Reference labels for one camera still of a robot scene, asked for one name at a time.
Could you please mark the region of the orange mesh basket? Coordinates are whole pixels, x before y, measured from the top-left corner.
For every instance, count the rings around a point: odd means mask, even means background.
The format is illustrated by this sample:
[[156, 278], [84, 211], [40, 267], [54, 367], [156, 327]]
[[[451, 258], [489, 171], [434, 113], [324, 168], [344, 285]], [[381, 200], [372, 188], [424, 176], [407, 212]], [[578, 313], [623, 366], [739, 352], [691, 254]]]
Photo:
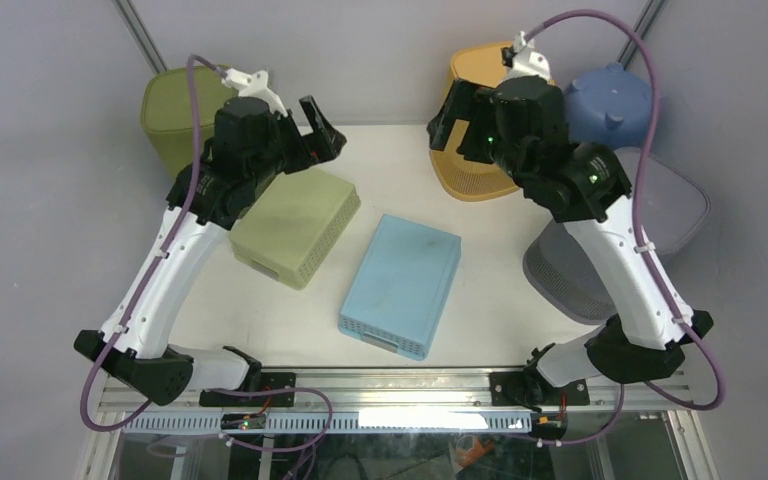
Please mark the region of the orange mesh basket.
[[[495, 87], [506, 73], [501, 49], [509, 44], [510, 41], [487, 43], [455, 52], [450, 58], [440, 102], [446, 99], [456, 79]], [[456, 122], [446, 149], [429, 152], [431, 165], [443, 189], [466, 202], [486, 201], [516, 192], [518, 187], [497, 166], [466, 161], [456, 152], [467, 126], [467, 122]]]

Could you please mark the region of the light green shallow crate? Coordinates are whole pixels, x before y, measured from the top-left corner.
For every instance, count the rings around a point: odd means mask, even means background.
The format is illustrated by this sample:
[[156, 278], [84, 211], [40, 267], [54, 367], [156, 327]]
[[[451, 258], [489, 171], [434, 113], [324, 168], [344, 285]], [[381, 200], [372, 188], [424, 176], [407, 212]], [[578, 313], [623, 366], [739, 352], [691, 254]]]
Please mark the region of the light green shallow crate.
[[232, 252], [239, 262], [302, 290], [360, 205], [356, 186], [333, 174], [281, 174], [232, 228]]

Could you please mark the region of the blue plastic bucket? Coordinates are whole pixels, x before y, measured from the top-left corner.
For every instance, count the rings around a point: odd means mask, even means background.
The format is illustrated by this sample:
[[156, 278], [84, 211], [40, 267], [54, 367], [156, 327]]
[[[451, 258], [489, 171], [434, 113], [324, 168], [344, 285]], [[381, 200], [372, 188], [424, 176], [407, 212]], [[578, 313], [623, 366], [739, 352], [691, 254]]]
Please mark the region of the blue plastic bucket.
[[619, 63], [587, 71], [564, 89], [569, 139], [613, 150], [641, 147], [654, 98], [651, 85]]

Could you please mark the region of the olive green mesh basket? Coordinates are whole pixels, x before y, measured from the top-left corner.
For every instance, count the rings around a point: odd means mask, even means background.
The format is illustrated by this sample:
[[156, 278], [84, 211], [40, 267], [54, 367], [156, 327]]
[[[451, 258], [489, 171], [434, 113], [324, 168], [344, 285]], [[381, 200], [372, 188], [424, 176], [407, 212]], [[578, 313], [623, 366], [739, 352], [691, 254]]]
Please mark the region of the olive green mesh basket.
[[[200, 138], [214, 135], [214, 119], [236, 92], [225, 87], [212, 70], [194, 68], [199, 107]], [[171, 178], [192, 163], [193, 123], [187, 72], [172, 69], [156, 75], [146, 86], [140, 112], [143, 131]]]

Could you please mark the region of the light blue crate underneath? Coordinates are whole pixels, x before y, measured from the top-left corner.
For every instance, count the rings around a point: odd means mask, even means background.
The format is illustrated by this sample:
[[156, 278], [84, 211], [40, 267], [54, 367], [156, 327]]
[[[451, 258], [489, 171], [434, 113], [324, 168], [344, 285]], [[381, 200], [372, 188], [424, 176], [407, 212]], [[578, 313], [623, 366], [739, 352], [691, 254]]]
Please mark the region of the light blue crate underneath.
[[460, 236], [383, 215], [339, 309], [339, 331], [414, 361], [426, 359], [461, 254]]

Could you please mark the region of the grey mesh basket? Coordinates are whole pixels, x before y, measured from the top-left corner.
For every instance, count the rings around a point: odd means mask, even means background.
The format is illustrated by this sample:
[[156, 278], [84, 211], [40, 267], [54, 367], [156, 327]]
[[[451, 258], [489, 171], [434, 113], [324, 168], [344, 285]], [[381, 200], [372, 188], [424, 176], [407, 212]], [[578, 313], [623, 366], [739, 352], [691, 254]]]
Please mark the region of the grey mesh basket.
[[[710, 211], [705, 192], [688, 177], [647, 157], [643, 226], [663, 265], [696, 235]], [[549, 222], [522, 259], [529, 283], [572, 320], [599, 325], [616, 313], [615, 305], [586, 253], [565, 228]]]

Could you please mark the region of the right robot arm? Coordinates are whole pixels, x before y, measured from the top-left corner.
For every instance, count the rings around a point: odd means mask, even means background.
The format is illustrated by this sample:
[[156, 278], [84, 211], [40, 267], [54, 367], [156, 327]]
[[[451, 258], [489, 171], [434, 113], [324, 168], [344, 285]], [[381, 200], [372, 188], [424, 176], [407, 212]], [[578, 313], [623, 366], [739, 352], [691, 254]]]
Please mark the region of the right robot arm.
[[467, 125], [458, 153], [498, 166], [525, 198], [548, 210], [583, 250], [615, 307], [597, 331], [534, 350], [515, 395], [536, 407], [590, 377], [627, 385], [672, 376], [684, 346], [698, 343], [713, 320], [682, 299], [635, 225], [632, 183], [613, 151], [571, 140], [562, 91], [538, 76], [495, 87], [455, 80], [428, 123], [431, 149], [446, 148], [457, 121]]

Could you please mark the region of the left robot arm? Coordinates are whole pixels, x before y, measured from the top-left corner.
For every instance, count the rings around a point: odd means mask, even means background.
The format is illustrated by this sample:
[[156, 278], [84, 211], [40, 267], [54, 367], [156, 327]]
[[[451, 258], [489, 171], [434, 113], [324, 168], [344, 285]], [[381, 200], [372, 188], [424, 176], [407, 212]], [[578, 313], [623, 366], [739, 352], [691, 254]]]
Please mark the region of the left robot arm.
[[312, 96], [299, 104], [311, 127], [307, 134], [291, 113], [280, 114], [258, 98], [234, 97], [216, 111], [214, 133], [179, 172], [155, 244], [119, 312], [74, 341], [79, 354], [158, 406], [187, 390], [220, 389], [237, 406], [260, 395], [260, 364], [253, 357], [234, 347], [185, 348], [169, 338], [204, 263], [268, 183], [340, 155], [345, 136]]

